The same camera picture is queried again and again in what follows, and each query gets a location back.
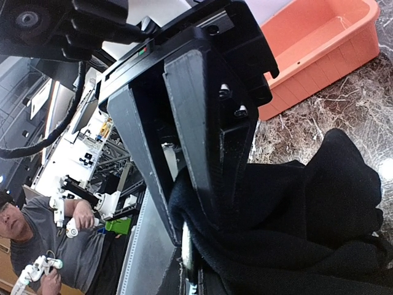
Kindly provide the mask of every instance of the black cloth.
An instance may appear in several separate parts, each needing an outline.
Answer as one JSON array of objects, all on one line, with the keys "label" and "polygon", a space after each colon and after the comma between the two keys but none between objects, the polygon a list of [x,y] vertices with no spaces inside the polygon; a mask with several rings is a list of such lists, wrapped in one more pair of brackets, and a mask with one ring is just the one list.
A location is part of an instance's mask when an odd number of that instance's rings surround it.
[{"label": "black cloth", "polygon": [[341,130],[307,165],[248,164],[236,206],[213,227],[187,170],[169,201],[175,228],[192,240],[228,294],[393,294],[393,247],[372,234],[383,213],[381,181]]},{"label": "black cloth", "polygon": [[97,271],[86,295],[116,294],[124,261],[126,235],[115,237],[113,232],[105,235]]}]

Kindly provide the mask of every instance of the bolt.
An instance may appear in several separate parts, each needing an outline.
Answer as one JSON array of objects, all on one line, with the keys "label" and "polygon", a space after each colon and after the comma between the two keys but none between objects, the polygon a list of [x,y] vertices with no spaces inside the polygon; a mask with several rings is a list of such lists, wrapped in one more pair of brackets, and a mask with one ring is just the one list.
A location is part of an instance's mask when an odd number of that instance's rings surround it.
[{"label": "bolt", "polygon": [[227,98],[230,97],[231,90],[229,89],[229,86],[227,84],[222,84],[221,89],[219,91],[220,99],[221,100],[226,100]]},{"label": "bolt", "polygon": [[217,35],[220,32],[220,28],[216,25],[208,26],[208,33],[210,36]]},{"label": "bolt", "polygon": [[236,118],[244,118],[248,116],[247,108],[243,105],[240,106],[240,108],[235,111],[234,113]]},{"label": "bolt", "polygon": [[20,28],[32,28],[39,22],[39,16],[34,11],[22,12],[15,20]]}]

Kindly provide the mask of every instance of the orange tub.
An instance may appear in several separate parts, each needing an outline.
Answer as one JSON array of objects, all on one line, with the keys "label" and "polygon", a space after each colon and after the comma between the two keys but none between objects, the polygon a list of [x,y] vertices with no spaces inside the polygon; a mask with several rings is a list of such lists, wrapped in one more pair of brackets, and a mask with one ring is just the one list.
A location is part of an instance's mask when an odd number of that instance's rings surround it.
[{"label": "orange tub", "polygon": [[375,0],[295,0],[262,26],[280,75],[272,79],[268,120],[379,54]]}]

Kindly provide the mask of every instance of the black cable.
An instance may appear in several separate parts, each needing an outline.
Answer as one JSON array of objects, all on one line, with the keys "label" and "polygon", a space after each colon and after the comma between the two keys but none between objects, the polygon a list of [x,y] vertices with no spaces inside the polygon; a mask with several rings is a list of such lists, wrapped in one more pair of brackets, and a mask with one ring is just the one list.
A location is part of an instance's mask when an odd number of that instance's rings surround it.
[{"label": "black cable", "polygon": [[17,158],[24,158],[29,157],[31,155],[37,154],[41,152],[44,148],[49,147],[53,144],[57,138],[66,130],[67,126],[71,123],[72,118],[74,117],[78,105],[82,99],[82,93],[84,90],[85,85],[85,76],[86,76],[86,62],[81,61],[79,63],[79,70],[78,70],[78,84],[76,87],[75,97],[72,101],[71,106],[68,109],[66,117],[64,120],[57,126],[48,137],[39,143],[33,146],[27,147],[18,147],[16,149],[2,149],[0,148],[0,158],[2,159],[17,159]]}]

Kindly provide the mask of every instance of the marble countertop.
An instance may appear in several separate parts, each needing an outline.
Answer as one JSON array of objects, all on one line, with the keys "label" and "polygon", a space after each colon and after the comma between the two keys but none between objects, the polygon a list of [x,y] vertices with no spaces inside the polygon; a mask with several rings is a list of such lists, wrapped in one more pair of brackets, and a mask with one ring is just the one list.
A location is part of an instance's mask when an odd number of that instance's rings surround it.
[{"label": "marble countertop", "polygon": [[393,242],[393,1],[378,0],[381,53],[365,66],[292,109],[261,122],[250,161],[307,163],[332,128],[343,129],[383,184],[385,222]]}]

